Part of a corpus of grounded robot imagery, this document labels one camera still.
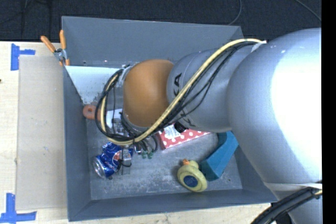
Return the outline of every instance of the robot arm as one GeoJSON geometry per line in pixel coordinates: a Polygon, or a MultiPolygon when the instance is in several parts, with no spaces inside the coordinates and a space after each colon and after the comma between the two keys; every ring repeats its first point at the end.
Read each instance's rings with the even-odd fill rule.
{"type": "MultiPolygon", "coordinates": [[[[232,131],[265,185],[280,200],[322,181],[321,28],[263,44],[235,40],[175,64],[149,60],[124,80],[122,119],[140,141],[165,124],[232,131]]],[[[322,223],[322,201],[290,213],[296,224],[322,223]]]]}

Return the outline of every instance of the blue tape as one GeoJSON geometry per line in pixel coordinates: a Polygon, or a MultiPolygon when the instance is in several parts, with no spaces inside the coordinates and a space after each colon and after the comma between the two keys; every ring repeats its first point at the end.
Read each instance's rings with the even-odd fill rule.
{"type": "Polygon", "coordinates": [[[19,56],[20,55],[35,55],[35,50],[25,49],[20,50],[20,47],[12,43],[12,53],[11,53],[11,63],[10,63],[10,69],[18,70],[19,69],[19,56]]]}
{"type": "Polygon", "coordinates": [[[16,224],[17,221],[32,221],[36,219],[36,211],[25,214],[17,214],[15,211],[15,195],[6,194],[6,212],[1,213],[0,223],[16,224]]]}

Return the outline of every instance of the cardboard sheet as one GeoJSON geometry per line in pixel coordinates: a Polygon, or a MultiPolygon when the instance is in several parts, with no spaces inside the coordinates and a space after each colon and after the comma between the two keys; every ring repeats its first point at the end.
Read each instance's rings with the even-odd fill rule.
{"type": "Polygon", "coordinates": [[[16,209],[66,207],[62,67],[20,56],[16,209]]]}

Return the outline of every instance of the blue can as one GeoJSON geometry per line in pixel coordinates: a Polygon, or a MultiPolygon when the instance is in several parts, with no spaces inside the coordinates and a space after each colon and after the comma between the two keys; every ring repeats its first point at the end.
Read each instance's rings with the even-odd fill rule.
{"type": "Polygon", "coordinates": [[[125,158],[133,156],[133,148],[124,148],[112,142],[102,147],[102,154],[93,160],[94,171],[102,178],[110,178],[121,167],[121,162],[125,158]]]}

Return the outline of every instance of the pink box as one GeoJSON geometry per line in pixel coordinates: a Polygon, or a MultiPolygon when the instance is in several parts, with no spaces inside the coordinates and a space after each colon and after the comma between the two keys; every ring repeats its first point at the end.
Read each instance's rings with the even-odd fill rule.
{"type": "Polygon", "coordinates": [[[172,146],[180,145],[182,143],[188,142],[190,140],[196,139],[200,136],[209,134],[210,132],[196,131],[192,129],[187,129],[183,133],[179,133],[174,125],[167,126],[163,132],[159,131],[157,133],[160,139],[161,149],[166,149],[172,146]]]}

